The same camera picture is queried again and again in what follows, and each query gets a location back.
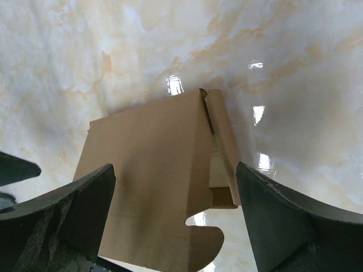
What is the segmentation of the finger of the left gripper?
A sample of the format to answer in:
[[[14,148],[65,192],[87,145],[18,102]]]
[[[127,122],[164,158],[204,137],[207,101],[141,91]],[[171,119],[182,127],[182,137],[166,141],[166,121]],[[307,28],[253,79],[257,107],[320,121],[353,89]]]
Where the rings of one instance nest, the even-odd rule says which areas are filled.
[[[41,173],[37,164],[4,152],[1,152],[0,167],[1,186],[31,179]]]

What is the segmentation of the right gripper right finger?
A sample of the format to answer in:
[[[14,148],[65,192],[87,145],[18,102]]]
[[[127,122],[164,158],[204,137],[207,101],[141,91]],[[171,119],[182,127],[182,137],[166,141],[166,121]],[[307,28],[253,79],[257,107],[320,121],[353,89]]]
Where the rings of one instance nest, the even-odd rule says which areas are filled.
[[[313,199],[242,162],[236,178],[258,271],[362,271],[362,214]]]

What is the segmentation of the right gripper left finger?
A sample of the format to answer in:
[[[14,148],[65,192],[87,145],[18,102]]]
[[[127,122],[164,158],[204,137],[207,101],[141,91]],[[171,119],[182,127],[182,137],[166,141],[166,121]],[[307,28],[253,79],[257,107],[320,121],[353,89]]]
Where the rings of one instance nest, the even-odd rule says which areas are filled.
[[[116,177],[112,164],[1,210],[1,271],[90,271]]]

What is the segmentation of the brown cardboard box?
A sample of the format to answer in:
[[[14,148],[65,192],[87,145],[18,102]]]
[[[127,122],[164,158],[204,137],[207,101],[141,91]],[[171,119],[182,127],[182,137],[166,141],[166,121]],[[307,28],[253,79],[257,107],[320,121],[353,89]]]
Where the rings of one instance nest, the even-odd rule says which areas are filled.
[[[74,177],[114,168],[100,256],[158,271],[209,265],[223,232],[185,222],[240,205],[239,160],[220,90],[189,91],[92,121]]]

